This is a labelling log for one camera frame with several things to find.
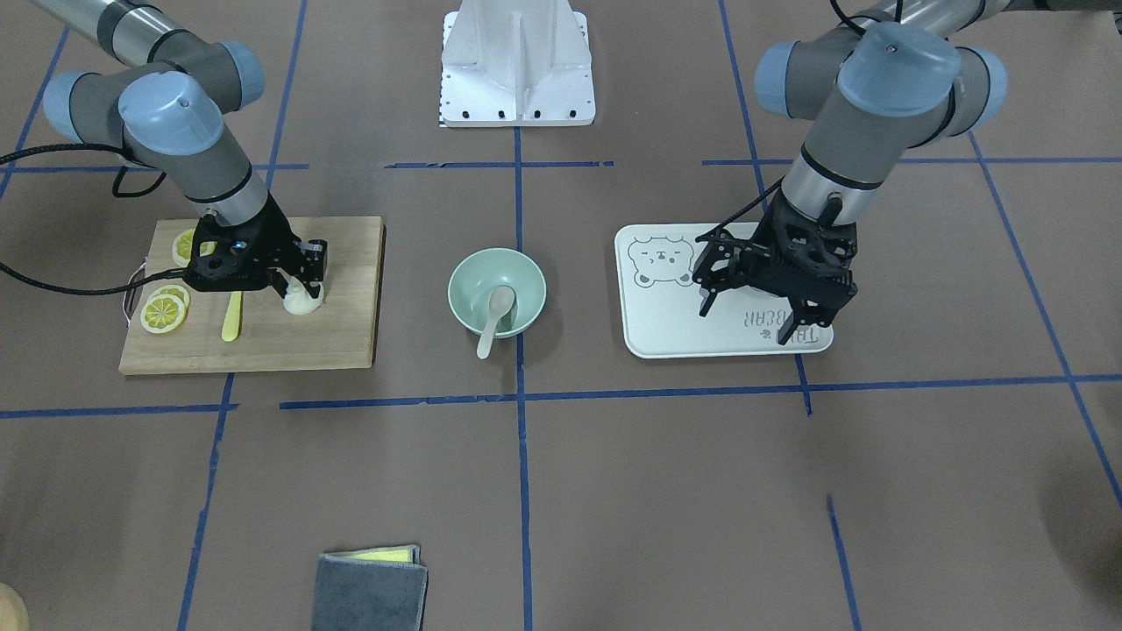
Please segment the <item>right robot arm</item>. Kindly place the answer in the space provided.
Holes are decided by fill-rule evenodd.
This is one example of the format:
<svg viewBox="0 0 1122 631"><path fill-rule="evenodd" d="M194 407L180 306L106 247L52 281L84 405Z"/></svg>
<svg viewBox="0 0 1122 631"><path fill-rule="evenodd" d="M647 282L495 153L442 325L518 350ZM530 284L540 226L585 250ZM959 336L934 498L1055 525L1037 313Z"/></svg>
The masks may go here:
<svg viewBox="0 0 1122 631"><path fill-rule="evenodd" d="M117 74L50 79L44 112L65 138L108 146L180 188L199 213L184 273L188 287L272 287L292 313L314 310L323 299L327 244L293 234L224 120L263 97L265 76L252 51L200 39L153 4L39 7L125 64Z"/></svg>

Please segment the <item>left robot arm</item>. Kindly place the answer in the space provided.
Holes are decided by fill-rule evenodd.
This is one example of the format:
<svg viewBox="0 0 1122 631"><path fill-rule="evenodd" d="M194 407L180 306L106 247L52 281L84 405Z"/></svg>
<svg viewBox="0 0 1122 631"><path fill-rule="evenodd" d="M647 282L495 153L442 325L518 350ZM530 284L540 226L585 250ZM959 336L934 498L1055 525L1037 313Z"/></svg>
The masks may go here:
<svg viewBox="0 0 1122 631"><path fill-rule="evenodd" d="M1118 1L882 1L847 15L813 42L769 48L755 71L762 108L808 120L787 175L756 199L749 238L719 223L699 236L692 278L708 316L721 292L752 287L785 299L778 332L829 327L857 295L857 221L905 150L986 124L1008 95L994 53L955 46L953 33L1009 11L1113 11Z"/></svg>

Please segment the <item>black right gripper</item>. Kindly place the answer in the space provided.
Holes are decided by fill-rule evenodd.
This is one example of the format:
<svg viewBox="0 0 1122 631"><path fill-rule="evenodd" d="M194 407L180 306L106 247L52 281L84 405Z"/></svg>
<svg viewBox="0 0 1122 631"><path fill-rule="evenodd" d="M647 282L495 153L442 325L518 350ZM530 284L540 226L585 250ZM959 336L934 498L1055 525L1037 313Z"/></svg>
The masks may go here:
<svg viewBox="0 0 1122 631"><path fill-rule="evenodd" d="M313 291L324 281L328 243L301 240L288 217L268 196L260 212L238 226L221 226L206 214L195 227L194 247L217 241L217 252L194 257L184 271L188 287L201 292L260 291L272 287L282 300L291 277Z"/></svg>

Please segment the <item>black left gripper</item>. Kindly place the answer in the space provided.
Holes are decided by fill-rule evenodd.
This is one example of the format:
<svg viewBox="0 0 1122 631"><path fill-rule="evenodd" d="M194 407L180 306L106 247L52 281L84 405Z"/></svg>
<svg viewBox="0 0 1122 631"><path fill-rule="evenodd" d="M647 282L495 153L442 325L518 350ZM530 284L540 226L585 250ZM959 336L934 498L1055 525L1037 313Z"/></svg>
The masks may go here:
<svg viewBox="0 0 1122 631"><path fill-rule="evenodd" d="M770 201L749 238L728 230L734 220ZM719 293L752 287L785 298L791 309L778 329L778 344L785 346L800 327L831 326L837 313L857 295L850 265L857 254L856 227L842 226L844 201L838 193L826 196L818 218L801 214L778 188L769 188L729 219L697 236L705 245L692 271L700 285L699 316L706 318Z"/></svg>

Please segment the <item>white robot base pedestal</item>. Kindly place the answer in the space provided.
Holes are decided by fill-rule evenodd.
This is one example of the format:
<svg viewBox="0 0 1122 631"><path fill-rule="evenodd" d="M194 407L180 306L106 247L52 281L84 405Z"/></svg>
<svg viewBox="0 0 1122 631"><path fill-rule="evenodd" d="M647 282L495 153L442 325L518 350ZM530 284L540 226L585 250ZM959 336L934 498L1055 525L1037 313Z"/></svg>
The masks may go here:
<svg viewBox="0 0 1122 631"><path fill-rule="evenodd" d="M588 20L568 1L462 1L444 16L441 63L444 127L596 119Z"/></svg>

